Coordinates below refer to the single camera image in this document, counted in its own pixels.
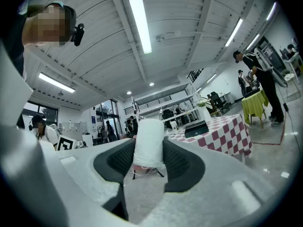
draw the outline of ceiling light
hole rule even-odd
[[[150,34],[148,32],[146,14],[144,10],[143,0],[129,0],[134,14],[134,20],[137,25],[138,33],[140,36],[141,44],[144,54],[152,52]]]
[[[273,15],[275,9],[276,9],[276,2],[274,3],[273,7],[271,8],[271,10],[270,10],[270,12],[269,12],[269,14],[268,14],[268,16],[267,16],[267,18],[266,18],[267,21],[270,20],[270,18],[271,18],[271,16]]]
[[[240,26],[241,26],[242,23],[243,23],[243,19],[240,18],[239,21],[238,21],[238,23],[237,23],[237,25],[236,25],[236,27],[235,27],[235,29],[234,29],[233,32],[232,32],[231,37],[229,37],[228,41],[227,41],[226,44],[225,44],[226,47],[229,46],[229,44],[231,43],[231,41],[232,41],[233,38],[235,37],[235,35],[236,35],[236,33],[238,32],[238,30],[239,30],[239,28],[240,28]]]
[[[75,89],[62,84],[61,82],[58,82],[58,81],[50,78],[49,76],[47,76],[47,75],[45,75],[43,73],[40,73],[39,78],[41,78],[44,81],[49,82],[50,84],[53,84],[54,86],[57,86],[57,87],[62,88],[64,90],[66,90],[66,91],[69,91],[71,93],[73,93],[75,91]]]
[[[288,172],[282,172],[281,173],[281,177],[288,178],[289,177],[289,173]]]
[[[253,41],[250,43],[250,45],[246,48],[246,50],[248,50],[254,43],[255,41],[259,38],[259,34],[256,35],[256,37],[253,39]]]
[[[215,77],[215,75],[217,75],[217,73],[216,74],[214,74],[206,83],[209,83],[210,82],[210,80],[211,79],[213,79],[214,77]]]

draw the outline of headset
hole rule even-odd
[[[84,35],[84,24],[79,24],[77,27],[76,25],[76,11],[69,7],[65,6],[63,2],[61,1],[56,1],[48,4],[46,8],[50,5],[58,5],[60,8],[63,8],[65,13],[68,13],[70,15],[70,31],[71,31],[71,42],[74,42],[75,46],[79,46],[82,40],[82,37]],[[64,45],[66,42],[65,41],[60,41],[60,45]]]
[[[41,116],[41,120],[40,120],[39,122],[43,122],[44,119],[45,119],[45,116],[42,115],[42,116]],[[30,123],[32,122],[32,120],[33,120],[33,118],[32,118],[32,119],[30,120],[30,122],[29,122],[29,126],[28,126],[29,131],[32,131],[32,130],[33,130],[33,126],[30,124]]]

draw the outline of person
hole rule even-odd
[[[233,53],[233,57],[236,60],[236,63],[242,61],[249,67],[249,69],[252,70],[251,77],[253,77],[254,75],[257,76],[273,108],[271,115],[269,116],[269,119],[272,122],[271,125],[280,125],[284,120],[284,115],[279,98],[276,94],[275,81],[270,71],[263,71],[256,56],[254,55],[247,55],[239,51],[235,51]]]
[[[247,93],[252,91],[252,88],[249,84],[248,79],[243,75],[242,70],[238,70],[238,83],[241,87],[242,95],[244,96]]]
[[[34,44],[56,43],[63,45],[70,40],[71,31],[76,25],[76,12],[62,2],[48,5],[28,6],[25,0],[18,8],[14,24],[5,33],[3,43],[19,74],[26,80],[23,52],[24,47]],[[17,126],[24,129],[20,115]]]
[[[130,119],[127,119],[127,120],[126,120],[126,124],[127,124],[127,129],[128,129],[128,131],[129,131],[130,133],[132,133],[132,132],[133,132],[133,126],[132,126],[132,124],[131,124],[131,120],[130,120]]]
[[[113,127],[109,124],[109,121],[108,121],[108,120],[106,121],[106,125],[107,125],[107,135],[108,135],[109,142],[116,141],[116,140],[117,140],[117,137],[116,137],[116,135],[115,135],[114,129],[113,129]]]
[[[36,114],[32,119],[33,130],[38,140],[52,143],[54,147],[58,144],[58,135],[56,131],[45,124],[43,116]]]

